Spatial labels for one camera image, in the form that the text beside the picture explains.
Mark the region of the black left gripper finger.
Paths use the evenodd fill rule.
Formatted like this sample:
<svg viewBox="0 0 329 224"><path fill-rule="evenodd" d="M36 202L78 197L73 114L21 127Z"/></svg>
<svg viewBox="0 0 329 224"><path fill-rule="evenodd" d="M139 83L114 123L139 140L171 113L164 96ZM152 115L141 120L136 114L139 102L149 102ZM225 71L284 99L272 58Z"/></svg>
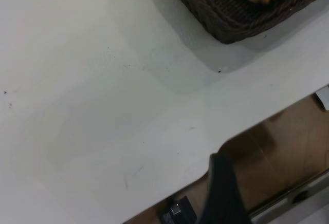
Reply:
<svg viewBox="0 0 329 224"><path fill-rule="evenodd" d="M242 201L232 163L212 154L208 170L209 189L198 223L251 223Z"/></svg>

